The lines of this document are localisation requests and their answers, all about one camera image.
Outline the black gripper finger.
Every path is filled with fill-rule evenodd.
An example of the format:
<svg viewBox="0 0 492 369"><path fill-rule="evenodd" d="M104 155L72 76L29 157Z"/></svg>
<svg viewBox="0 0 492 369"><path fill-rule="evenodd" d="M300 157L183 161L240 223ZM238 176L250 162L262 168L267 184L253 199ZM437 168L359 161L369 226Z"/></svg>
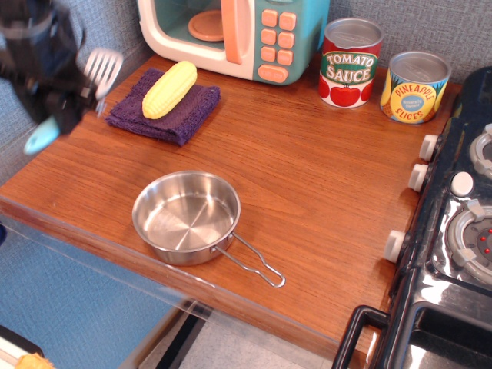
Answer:
<svg viewBox="0 0 492 369"><path fill-rule="evenodd" d="M28 79L17 84L17 98L37 125L51 116L45 107L45 93L38 81Z"/></svg>
<svg viewBox="0 0 492 369"><path fill-rule="evenodd" d="M52 110L62 135L70 134L82 120L84 113L85 106L73 96L61 96Z"/></svg>

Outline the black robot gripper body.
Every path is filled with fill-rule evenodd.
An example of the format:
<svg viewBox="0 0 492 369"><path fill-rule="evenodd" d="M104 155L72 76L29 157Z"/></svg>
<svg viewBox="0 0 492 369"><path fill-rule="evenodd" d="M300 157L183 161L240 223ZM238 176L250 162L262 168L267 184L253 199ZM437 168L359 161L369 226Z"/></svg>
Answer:
<svg viewBox="0 0 492 369"><path fill-rule="evenodd" d="M17 84L38 81L45 93L45 107L54 108L55 86L75 87L85 79L77 65L80 45L69 18L3 18L1 34L6 47L1 50L1 77L17 95Z"/></svg>

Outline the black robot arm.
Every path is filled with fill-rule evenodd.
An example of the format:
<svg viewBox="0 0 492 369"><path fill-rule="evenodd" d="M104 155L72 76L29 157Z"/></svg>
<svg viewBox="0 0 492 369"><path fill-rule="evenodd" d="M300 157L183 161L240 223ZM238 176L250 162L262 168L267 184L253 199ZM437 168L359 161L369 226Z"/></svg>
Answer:
<svg viewBox="0 0 492 369"><path fill-rule="evenodd" d="M78 67L70 11L55 1L2 1L1 77L32 120L54 118L63 135L97 106L97 85Z"/></svg>

